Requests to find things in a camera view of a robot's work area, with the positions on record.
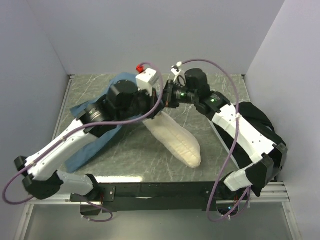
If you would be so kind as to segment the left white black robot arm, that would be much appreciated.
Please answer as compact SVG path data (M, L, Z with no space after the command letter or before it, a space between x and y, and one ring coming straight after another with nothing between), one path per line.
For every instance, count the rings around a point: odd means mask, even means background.
M23 173L25 190L38 200L57 193L84 196L96 200L102 193L92 174L74 175L59 170L59 167L83 147L96 142L115 130L117 125L100 125L101 122L122 122L145 115L152 108L158 112L160 104L153 80L136 82L120 80L111 85L106 94L88 104L69 127L42 150L29 157L19 156L14 163Z

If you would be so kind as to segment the cream pillow with bear print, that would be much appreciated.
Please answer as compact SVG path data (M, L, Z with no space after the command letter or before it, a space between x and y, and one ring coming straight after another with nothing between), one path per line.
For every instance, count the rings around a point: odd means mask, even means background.
M143 121L145 127L165 148L187 167L195 169L201 164L198 140L165 112Z

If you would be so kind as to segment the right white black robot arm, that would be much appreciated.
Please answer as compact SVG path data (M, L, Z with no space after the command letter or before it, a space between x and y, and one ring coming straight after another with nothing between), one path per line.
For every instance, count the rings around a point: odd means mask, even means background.
M192 104L218 130L239 167L222 179L219 193L230 200L237 191L250 187L259 197L262 189L283 169L288 148L275 133L268 117L251 102L232 104L218 91L210 89L207 75L200 68L187 71L173 67L162 101L167 108Z

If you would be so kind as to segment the blue fabric pillowcase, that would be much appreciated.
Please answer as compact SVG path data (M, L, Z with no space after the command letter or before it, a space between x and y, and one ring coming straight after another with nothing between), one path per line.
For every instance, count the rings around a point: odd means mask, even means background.
M82 111L85 110L86 107L88 107L89 104L93 104L97 102L100 97L102 97L108 92L108 90L112 85L116 84L120 80L128 80L130 82L137 84L136 74L128 73L128 72L120 73L110 80L108 86L96 98L92 98L82 104L72 107L70 109L71 114L74 117L77 117ZM96 141L91 142L90 144L84 146L79 151L77 151L65 162L66 171L72 174L75 171L79 170L82 166L88 163L89 160L91 160L95 155L97 155L98 152L102 150L103 147L105 147L112 139L114 139L121 129L122 129L122 126L119 125L115 129L112 129L111 131L105 133L102 137L98 138Z

